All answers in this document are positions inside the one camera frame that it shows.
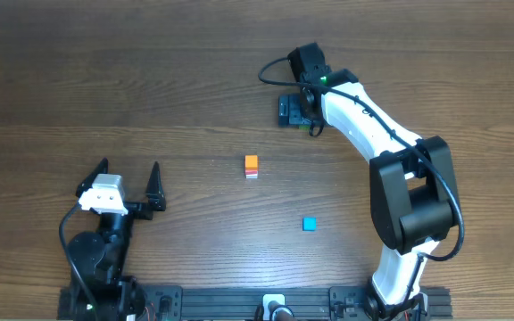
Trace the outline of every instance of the wooden table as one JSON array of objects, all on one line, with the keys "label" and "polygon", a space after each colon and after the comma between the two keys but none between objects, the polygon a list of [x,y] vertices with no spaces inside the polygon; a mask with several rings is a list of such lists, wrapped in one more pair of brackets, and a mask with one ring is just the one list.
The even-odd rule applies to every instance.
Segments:
[{"label": "wooden table", "polygon": [[[294,88],[257,79],[311,41],[452,149],[466,242],[422,284],[450,288],[456,317],[513,318],[514,2],[427,0],[0,0],[0,317],[55,317],[58,225],[103,157],[132,200],[162,165],[168,210],[136,223],[127,261],[143,284],[364,284],[382,246],[368,165],[334,129],[278,128]],[[68,236],[96,225],[79,213]]]}]

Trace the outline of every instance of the small blue block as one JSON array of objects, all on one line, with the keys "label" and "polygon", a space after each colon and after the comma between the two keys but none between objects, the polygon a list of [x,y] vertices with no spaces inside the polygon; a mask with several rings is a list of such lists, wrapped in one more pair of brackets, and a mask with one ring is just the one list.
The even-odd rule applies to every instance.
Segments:
[{"label": "small blue block", "polygon": [[317,229],[317,218],[303,218],[303,231],[314,231]]}]

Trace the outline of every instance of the white arm segment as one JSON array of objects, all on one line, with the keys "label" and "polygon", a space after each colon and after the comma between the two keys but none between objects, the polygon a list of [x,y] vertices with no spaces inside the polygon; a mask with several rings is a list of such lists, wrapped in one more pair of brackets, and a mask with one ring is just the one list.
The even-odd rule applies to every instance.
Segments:
[{"label": "white arm segment", "polygon": [[[377,113],[380,118],[393,130],[396,135],[411,144],[421,137],[406,130],[383,112],[364,91],[361,83],[345,83],[334,87],[336,90],[348,95],[358,96],[363,102]],[[334,93],[322,95],[322,111],[324,119],[328,124],[340,130],[364,156],[366,161],[377,157],[384,151],[399,152],[405,146],[391,139],[390,134],[375,120],[364,112],[364,107],[354,103],[352,100]],[[414,177],[413,173],[405,175],[406,179]],[[439,242],[427,240],[425,243],[414,247],[410,253],[401,255],[397,250],[390,250],[385,245],[382,248],[380,265],[372,276],[372,283],[378,295],[385,304],[394,305],[402,303],[411,275],[416,268],[418,260],[417,253],[431,253]],[[421,264],[418,276],[414,283],[411,297],[419,293],[419,278],[424,271],[427,259]]]}]

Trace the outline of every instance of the wooden surface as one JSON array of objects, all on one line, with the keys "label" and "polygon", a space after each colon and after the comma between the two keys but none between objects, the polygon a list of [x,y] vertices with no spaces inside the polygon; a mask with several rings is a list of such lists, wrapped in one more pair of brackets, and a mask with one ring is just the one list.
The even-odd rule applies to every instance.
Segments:
[{"label": "wooden surface", "polygon": [[[315,40],[452,149],[466,242],[422,284],[450,288],[456,317],[514,318],[514,2],[427,0],[0,0],[0,317],[55,317],[59,222],[103,157],[133,200],[162,165],[168,210],[136,223],[127,261],[144,284],[364,284],[381,248],[367,164],[334,129],[278,128],[294,90],[257,79]],[[96,224],[79,213],[69,237]]]}]

